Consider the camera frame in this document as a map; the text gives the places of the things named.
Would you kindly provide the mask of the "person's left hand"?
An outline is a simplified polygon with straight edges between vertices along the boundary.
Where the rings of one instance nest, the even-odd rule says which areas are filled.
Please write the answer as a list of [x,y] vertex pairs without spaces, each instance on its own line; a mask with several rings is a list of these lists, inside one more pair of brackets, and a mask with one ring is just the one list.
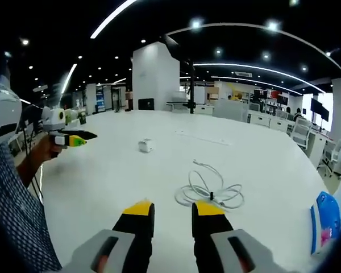
[[44,162],[58,156],[67,146],[53,143],[50,135],[43,136],[30,152],[30,163],[39,168]]

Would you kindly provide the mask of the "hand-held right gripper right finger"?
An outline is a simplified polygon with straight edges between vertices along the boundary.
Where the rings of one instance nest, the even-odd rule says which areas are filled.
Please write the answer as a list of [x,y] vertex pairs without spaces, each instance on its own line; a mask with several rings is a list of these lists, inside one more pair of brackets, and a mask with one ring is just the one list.
[[192,205],[192,236],[199,272],[276,272],[272,252],[206,201]]

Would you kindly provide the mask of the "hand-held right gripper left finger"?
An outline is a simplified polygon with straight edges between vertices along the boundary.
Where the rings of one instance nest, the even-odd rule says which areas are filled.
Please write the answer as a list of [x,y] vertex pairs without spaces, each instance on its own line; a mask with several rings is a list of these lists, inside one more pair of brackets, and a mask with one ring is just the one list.
[[154,203],[137,202],[111,230],[101,230],[75,249],[63,272],[147,272],[154,223]]

